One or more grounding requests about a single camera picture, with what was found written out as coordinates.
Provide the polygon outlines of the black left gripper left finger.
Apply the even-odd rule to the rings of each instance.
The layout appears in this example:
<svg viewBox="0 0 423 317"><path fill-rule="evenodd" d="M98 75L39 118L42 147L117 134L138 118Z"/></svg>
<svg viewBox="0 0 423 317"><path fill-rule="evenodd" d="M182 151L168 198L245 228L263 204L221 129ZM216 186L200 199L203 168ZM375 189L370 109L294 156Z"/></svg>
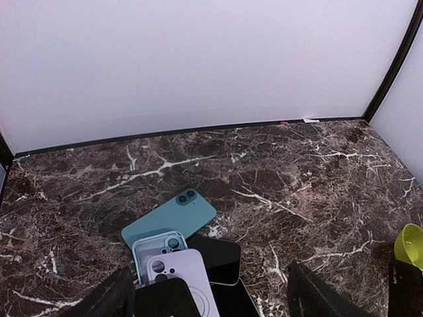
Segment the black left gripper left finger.
<svg viewBox="0 0 423 317"><path fill-rule="evenodd" d="M133 316L135 286L129 267L109 275L81 302L59 316Z"/></svg>

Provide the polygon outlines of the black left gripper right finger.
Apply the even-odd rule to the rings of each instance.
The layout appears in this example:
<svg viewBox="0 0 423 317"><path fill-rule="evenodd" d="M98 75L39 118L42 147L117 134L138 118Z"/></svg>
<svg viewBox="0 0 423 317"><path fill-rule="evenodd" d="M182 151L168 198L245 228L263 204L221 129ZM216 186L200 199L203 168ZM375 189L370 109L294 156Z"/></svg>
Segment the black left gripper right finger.
<svg viewBox="0 0 423 317"><path fill-rule="evenodd" d="M370 316L346 300L304 264L289 265L288 310L290 316Z"/></svg>

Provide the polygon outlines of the black screen phone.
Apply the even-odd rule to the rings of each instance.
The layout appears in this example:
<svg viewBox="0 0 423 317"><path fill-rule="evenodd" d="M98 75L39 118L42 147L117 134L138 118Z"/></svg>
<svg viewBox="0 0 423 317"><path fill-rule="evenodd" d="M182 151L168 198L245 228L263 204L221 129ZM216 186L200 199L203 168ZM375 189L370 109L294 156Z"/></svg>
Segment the black screen phone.
<svg viewBox="0 0 423 317"><path fill-rule="evenodd" d="M234 286L239 280L241 246L236 242L195 234L186 239L189 248L202 255L209 282Z"/></svg>

